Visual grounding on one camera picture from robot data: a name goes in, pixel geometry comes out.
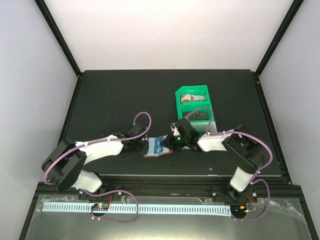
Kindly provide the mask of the white bin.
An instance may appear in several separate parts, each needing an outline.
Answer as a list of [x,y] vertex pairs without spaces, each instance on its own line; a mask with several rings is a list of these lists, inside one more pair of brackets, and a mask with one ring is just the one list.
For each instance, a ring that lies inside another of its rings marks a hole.
[[[207,127],[208,127],[210,120],[190,120],[189,122],[192,125],[192,127],[194,129],[196,129],[198,132],[205,133],[207,131]],[[218,132],[216,122],[214,119],[210,123],[209,132],[210,133],[217,133]]]

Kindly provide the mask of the brown leather card holder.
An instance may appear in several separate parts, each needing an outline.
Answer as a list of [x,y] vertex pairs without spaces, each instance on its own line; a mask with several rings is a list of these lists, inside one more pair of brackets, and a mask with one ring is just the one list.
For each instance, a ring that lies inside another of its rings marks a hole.
[[144,158],[155,158],[162,155],[167,155],[173,153],[173,151],[165,146],[162,146],[162,142],[167,138],[167,135],[162,135],[159,137],[149,137],[148,138],[148,150],[143,156]]

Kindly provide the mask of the blue credit card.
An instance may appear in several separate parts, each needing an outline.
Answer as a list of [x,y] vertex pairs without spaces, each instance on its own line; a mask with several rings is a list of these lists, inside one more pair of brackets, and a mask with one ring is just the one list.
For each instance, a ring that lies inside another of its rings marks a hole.
[[164,147],[161,145],[164,139],[164,136],[160,136],[154,140],[154,154],[162,154],[164,152]]

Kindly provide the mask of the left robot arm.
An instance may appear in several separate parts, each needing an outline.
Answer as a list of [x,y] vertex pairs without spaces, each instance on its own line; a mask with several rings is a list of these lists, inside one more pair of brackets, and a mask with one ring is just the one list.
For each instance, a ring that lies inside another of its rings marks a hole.
[[107,195],[107,186],[97,173],[85,171],[83,167],[109,156],[145,155],[149,143],[144,137],[148,131],[148,127],[136,123],[130,130],[115,132],[105,138],[88,142],[73,142],[66,138],[42,163],[44,179],[59,191],[81,189],[101,200]]

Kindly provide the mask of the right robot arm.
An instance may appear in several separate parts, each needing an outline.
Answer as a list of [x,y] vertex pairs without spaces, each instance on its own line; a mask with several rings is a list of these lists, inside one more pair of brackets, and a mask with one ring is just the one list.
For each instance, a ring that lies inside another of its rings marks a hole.
[[246,132],[243,125],[223,132],[200,132],[185,118],[171,124],[171,133],[159,145],[174,150],[191,150],[198,153],[228,152],[237,161],[237,167],[228,187],[217,196],[238,202],[246,195],[261,172],[273,160],[273,153],[266,143]]

